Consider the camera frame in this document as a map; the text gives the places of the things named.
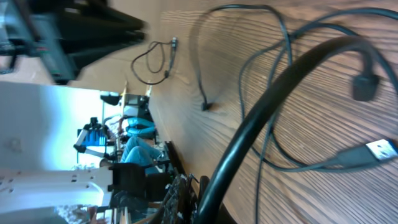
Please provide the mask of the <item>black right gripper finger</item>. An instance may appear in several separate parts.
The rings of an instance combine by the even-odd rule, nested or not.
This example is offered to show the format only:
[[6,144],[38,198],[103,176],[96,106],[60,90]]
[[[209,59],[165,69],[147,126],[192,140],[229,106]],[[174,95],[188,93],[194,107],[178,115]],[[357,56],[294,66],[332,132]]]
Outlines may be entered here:
[[167,193],[160,208],[149,224],[191,224],[197,211],[197,195],[192,181],[198,182],[193,174],[179,174],[167,186]]

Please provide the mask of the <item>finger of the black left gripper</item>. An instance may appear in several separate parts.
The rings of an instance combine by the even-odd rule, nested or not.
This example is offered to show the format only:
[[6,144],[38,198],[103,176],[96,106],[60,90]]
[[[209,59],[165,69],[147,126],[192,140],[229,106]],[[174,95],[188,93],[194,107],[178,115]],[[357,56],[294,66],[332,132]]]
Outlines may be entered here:
[[109,6],[81,6],[58,19],[60,45],[78,70],[145,39],[145,22]]

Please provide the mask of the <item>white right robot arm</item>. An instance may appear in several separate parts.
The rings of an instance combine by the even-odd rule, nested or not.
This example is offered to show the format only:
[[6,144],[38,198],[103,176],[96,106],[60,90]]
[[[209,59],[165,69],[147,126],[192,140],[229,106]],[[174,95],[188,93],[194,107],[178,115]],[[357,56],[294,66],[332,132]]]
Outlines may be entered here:
[[149,166],[117,163],[86,170],[1,169],[1,213],[59,205],[111,204],[113,194],[127,192],[159,202],[177,174],[148,174]]

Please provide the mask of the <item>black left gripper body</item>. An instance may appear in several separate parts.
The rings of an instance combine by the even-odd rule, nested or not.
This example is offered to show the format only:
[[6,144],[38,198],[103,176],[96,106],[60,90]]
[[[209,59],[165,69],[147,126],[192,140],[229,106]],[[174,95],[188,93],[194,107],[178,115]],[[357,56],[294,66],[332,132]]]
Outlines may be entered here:
[[1,75],[16,71],[21,56],[37,57],[58,85],[75,80],[78,70],[68,59],[53,27],[34,22],[27,1],[1,1],[1,55],[9,59]]

